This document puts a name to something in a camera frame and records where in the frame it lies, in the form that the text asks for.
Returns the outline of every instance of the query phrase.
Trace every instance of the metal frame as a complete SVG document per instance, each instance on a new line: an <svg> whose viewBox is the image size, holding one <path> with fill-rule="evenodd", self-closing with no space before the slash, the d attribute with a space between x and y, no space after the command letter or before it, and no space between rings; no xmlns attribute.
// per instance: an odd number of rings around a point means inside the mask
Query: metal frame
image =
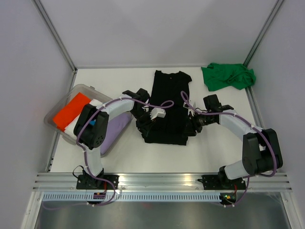
<svg viewBox="0 0 305 229"><path fill-rule="evenodd" d="M64 58L66 59L67 63L69 64L69 66L71 67L73 72L76 72L77 68L75 66L75 64L73 63L66 47L64 46L59 34L57 33L50 17L48 16L48 13L46 12L43 4L41 3L40 0L32 0L34 5L36 6L37 10L39 11L40 15L42 16L45 24L47 25L49 31L51 32L51 35L53 36L53 38L55 39L62 55L64 56Z"/></svg>
<svg viewBox="0 0 305 229"><path fill-rule="evenodd" d="M113 191L108 191L103 201L109 201ZM94 197L94 192L44 192L43 201L92 201L99 202L101 199ZM176 192L123 192L118 191L113 198L118 202L221 202L219 192L210 193L176 193Z"/></svg>
<svg viewBox="0 0 305 229"><path fill-rule="evenodd" d="M43 7L40 0L32 0L37 7L39 13L44 19L47 27L49 28L52 36L54 37L58 47L60 48L62 54L67 60L69 66L73 70L73 77L71 81L70 89L74 85L74 80L76 77L77 68L74 65L68 51L66 50L60 36L56 32L55 27L53 26L45 8ZM273 9L271 10L266 22L264 23L262 29L260 30L253 46L251 47L245 61L244 66L248 66L252 60L255 52L257 51L260 43L262 42L266 32L270 28L273 20L275 19L277 13L279 12L281 6L285 0L277 0ZM246 88L246 94L250 103L252 114L254 116L255 123L263 127L263 121L261 119L259 109L254 99L253 91L250 88ZM53 147L50 152L50 160L46 171L50 169L51 161L56 151L59 135L56 135L53 140ZM203 189L203 185L197 182L197 179L203 175L200 174L117 174L119 178L119 190L124 193L136 194L136 193L175 193L180 195L189 195L199 194L199 193L211 193L211 191L206 191ZM68 192L71 194L79 194L84 192L84 190L76 190L76 179L70 173L39 173L36 177L35 184L33 186L33 192L29 205L26 211L26 215L21 228L34 228L36 218L38 216L39 208L41 205L41 200L45 192ZM96 192L96 190L86 190L86 193ZM231 192L231 190L214 190L214 193L217 192ZM292 189L288 180L288 177L285 173L277 173L272 178L266 177L252 177L248 192L280 192L284 202L284 206L290 221L292 228L302 229L304 226L301 223L300 216L298 211L295 208L294 196Z"/></svg>
<svg viewBox="0 0 305 229"><path fill-rule="evenodd" d="M217 175L217 173L115 173L113 175L120 176L118 189L124 192L232 192L231 190L204 190L202 183L197 181L201 175ZM76 189L76 183L77 180L71 173L39 173L36 176L33 191L82 192L83 190ZM87 192L98 191L102 192L102 190L87 190ZM286 173L277 173L271 178L252 177L248 191L292 192L292 189Z"/></svg>

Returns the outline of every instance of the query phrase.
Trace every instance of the red cloth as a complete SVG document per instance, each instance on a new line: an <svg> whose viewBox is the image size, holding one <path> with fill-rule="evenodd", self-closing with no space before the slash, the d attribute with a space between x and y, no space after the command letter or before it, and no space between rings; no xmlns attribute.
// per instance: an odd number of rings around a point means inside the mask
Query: red cloth
<svg viewBox="0 0 305 229"><path fill-rule="evenodd" d="M78 93L57 115L53 118L57 128L65 131L65 128L81 113L83 107L90 103L91 99L82 93Z"/></svg>

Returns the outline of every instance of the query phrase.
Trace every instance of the lavender fabric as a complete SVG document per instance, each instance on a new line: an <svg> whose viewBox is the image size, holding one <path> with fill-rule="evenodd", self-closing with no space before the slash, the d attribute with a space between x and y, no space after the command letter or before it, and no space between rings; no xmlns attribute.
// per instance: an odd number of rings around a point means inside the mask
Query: lavender fabric
<svg viewBox="0 0 305 229"><path fill-rule="evenodd" d="M132 116L130 113L123 113L108 123L105 140L101 145L101 156L105 156L110 146L117 139L121 131L130 122Z"/></svg>

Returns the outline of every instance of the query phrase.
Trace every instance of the plastic storage bin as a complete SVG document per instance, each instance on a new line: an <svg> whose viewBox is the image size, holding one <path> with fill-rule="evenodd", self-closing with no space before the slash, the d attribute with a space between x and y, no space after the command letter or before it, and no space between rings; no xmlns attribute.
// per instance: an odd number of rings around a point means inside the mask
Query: plastic storage bin
<svg viewBox="0 0 305 229"><path fill-rule="evenodd" d="M44 122L47 126L51 127L53 130L55 130L56 132L60 133L63 138L69 142L70 144L76 144L76 140L74 138L72 138L71 136L69 136L68 134L66 134L65 132L62 132L60 129L57 128L57 125L54 123L53 121L53 117L67 104L69 103L78 93L82 93L85 96L87 96L89 99L97 99L102 103L106 103L109 102L110 100L112 100L111 98L109 98L108 96L96 91L93 87L88 87L84 84L78 84L75 87L73 87L73 89L66 94L45 116L44 118ZM106 154L108 154L108 152L110 151L110 149L113 147L113 144L115 144L115 142L117 141L117 139L112 143L112 145L109 147L107 153L104 153L102 156L105 156Z"/></svg>

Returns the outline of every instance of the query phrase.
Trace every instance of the purple cable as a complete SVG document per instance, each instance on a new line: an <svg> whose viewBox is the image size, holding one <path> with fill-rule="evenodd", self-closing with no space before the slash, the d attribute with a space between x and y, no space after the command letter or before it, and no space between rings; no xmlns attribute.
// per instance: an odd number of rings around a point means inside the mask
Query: purple cable
<svg viewBox="0 0 305 229"><path fill-rule="evenodd" d="M155 105L151 105L151 104L147 104L147 103L144 103L140 100L136 100L136 99L133 99L133 98L117 98L117 99L114 99L114 100L111 100L109 101L108 103L106 103L105 106L102 106L101 108L99 108L89 119L88 121L85 123L85 125L83 126L83 128L81 129L81 131L79 132L79 134L77 135L77 139L76 139L76 144L81 147L83 150L84 150L84 157L85 157L85 165L87 167L87 170L88 170L88 173L91 177L93 177L94 179L96 180L100 180L100 181L103 181L103 182L107 182L111 185L111 187L113 188L113 195L112 197L106 201L105 203L100 203L100 204L96 204L96 206L104 206L104 205L107 205L109 204L113 199L114 199L114 196L115 196L115 186L112 182L110 182L109 180L106 180L106 179L103 179L103 178L98 178L96 177L95 175L92 174L92 172L90 171L89 169L89 166L88 166L88 161L87 161L87 149L82 146L79 141L80 141L80 137L82 135L82 133L84 132L85 128L87 127L87 125L89 124L89 122L98 114L98 112L100 112L102 109L104 109L105 107L109 106L110 104L113 104L117 101L121 101L121 100L132 100L134 102L137 102L137 103L140 103L140 104L143 104L143 105L146 105L146 106L150 106L150 107L153 107L153 108L161 108L161 109L166 109L166 108L170 108L174 105L174 102L172 100L167 100L165 102L163 102L161 104L161 106L155 106ZM168 105L168 106L163 106L165 103L172 103L171 105Z"/></svg>
<svg viewBox="0 0 305 229"><path fill-rule="evenodd" d="M75 204L70 204L70 205L66 205L66 206L58 207L58 208L49 208L49 207L45 206L45 201L42 201L41 205L46 210L54 211L54 210L60 210L60 209L66 208L66 207L80 206L80 205L87 205L87 204L86 203L75 203Z"/></svg>

